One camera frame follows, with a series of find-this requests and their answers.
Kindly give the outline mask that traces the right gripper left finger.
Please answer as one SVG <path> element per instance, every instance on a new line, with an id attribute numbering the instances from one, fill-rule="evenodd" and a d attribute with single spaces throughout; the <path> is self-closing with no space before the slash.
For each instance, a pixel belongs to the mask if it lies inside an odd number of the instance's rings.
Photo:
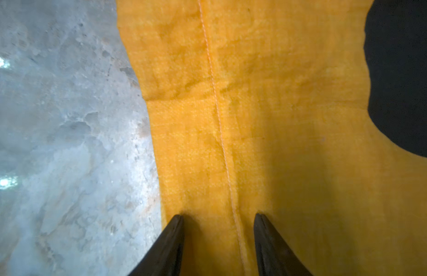
<path id="1" fill-rule="evenodd" d="M 184 219 L 175 215 L 129 276 L 179 276 L 184 242 Z"/>

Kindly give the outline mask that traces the yellow pillowcase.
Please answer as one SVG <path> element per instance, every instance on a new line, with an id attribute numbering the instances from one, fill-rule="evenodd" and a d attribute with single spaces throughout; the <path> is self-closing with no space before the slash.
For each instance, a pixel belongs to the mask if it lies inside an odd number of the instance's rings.
<path id="1" fill-rule="evenodd" d="M 427 276 L 427 158 L 368 114 L 372 1 L 118 1 L 184 276 L 256 276 L 265 214 L 315 276 Z"/>

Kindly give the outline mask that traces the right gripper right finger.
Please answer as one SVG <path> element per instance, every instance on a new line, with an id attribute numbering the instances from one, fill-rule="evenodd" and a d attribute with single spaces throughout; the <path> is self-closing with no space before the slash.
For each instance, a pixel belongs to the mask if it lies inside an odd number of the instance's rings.
<path id="1" fill-rule="evenodd" d="M 259 275 L 312 276 L 266 215 L 256 214 L 253 229 Z"/>

